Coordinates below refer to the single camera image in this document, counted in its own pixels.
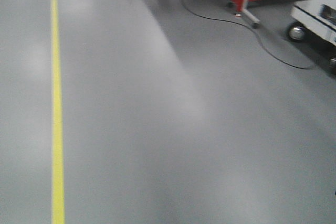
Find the gray floor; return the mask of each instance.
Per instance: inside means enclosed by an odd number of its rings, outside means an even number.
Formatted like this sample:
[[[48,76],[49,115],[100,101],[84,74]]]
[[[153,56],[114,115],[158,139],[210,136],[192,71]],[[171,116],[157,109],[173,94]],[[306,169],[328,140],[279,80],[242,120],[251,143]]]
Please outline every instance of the gray floor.
[[[49,0],[2,3],[0,222],[50,223]],[[179,0],[59,0],[66,223],[335,223],[336,83],[291,6],[250,10],[313,70]]]

